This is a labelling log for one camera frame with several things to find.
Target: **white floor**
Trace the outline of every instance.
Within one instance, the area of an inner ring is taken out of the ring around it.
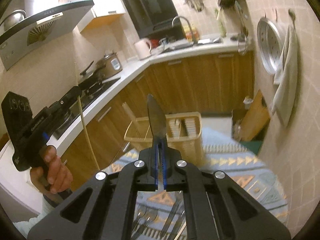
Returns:
[[[231,117],[203,117],[202,127],[209,127],[231,138]]]

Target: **red object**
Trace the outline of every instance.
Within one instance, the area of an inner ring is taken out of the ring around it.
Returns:
[[[159,41],[160,40],[150,40],[150,41],[152,43],[152,48],[153,49],[159,46]]]

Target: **finger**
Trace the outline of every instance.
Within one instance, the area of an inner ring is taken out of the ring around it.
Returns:
[[[67,167],[64,165],[60,165],[60,169],[57,175],[57,178],[54,184],[51,186],[50,191],[52,194],[56,194],[58,190],[61,188],[61,185],[68,173]]]
[[[69,171],[67,173],[66,177],[64,178],[64,181],[63,181],[60,189],[58,190],[58,192],[65,191],[66,189],[70,188],[72,181],[73,181],[73,177],[72,177],[71,172]]]
[[[45,149],[45,152],[44,152],[44,155],[43,155],[43,159],[49,163],[50,161],[52,161],[55,157],[57,156],[57,149],[52,146],[52,145],[49,145],[46,149]]]
[[[30,179],[32,184],[35,184],[38,182],[39,178],[43,175],[43,169],[42,167],[32,168],[30,170]]]
[[[49,170],[48,170],[48,177],[47,180],[50,184],[54,184],[57,179],[57,175],[59,173],[59,169],[61,166],[60,157],[56,156],[50,163],[49,163]]]

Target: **range hood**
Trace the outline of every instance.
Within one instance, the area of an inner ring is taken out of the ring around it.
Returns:
[[[94,5],[93,0],[58,4],[58,0],[24,0],[21,9],[27,18],[0,36],[0,58],[6,70],[32,50],[70,33]]]

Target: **curved faucet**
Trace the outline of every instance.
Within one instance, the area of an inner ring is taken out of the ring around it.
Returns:
[[[179,16],[179,15],[176,16],[176,17],[173,18],[173,20],[172,20],[172,27],[174,27],[174,21],[175,21],[176,19],[179,19],[179,18],[182,18],[182,19],[185,19],[185,20],[186,20],[186,22],[188,23],[190,32],[191,32],[191,37],[192,37],[193,45],[197,45],[197,44],[198,44],[198,41],[197,41],[197,39],[196,39],[196,37],[195,37],[195,35],[194,35],[194,33],[193,33],[191,24],[190,24],[190,22],[189,22],[189,20],[188,20],[187,18],[185,18],[185,17],[183,17],[183,16]]]

